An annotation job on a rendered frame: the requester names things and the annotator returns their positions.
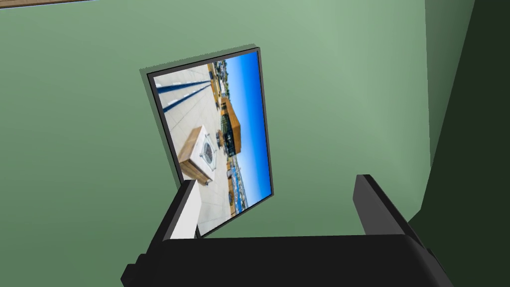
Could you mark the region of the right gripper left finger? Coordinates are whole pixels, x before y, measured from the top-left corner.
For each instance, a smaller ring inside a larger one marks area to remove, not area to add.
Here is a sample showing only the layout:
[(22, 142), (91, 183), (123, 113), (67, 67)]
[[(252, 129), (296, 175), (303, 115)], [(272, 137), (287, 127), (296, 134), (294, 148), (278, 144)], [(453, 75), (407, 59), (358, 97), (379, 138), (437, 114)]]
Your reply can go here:
[(199, 184), (196, 180), (185, 180), (177, 190), (152, 241), (194, 238), (201, 206)]

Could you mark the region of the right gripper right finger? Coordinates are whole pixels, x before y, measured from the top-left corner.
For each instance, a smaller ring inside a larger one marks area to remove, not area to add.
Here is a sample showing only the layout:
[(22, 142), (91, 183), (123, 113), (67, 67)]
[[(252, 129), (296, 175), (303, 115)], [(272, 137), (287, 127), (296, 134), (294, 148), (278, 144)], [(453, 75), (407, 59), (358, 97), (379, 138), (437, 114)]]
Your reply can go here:
[(417, 233), (369, 174), (356, 176), (353, 203), (365, 234), (403, 234), (421, 243)]

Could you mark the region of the black framed terrace picture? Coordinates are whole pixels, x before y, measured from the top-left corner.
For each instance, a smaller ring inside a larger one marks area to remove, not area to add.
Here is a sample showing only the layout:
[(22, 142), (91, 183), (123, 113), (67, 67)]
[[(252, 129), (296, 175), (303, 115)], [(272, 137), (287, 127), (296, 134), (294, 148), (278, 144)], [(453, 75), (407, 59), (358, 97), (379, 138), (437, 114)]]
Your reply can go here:
[(274, 196), (259, 47), (142, 73), (175, 177), (197, 186), (197, 238)]

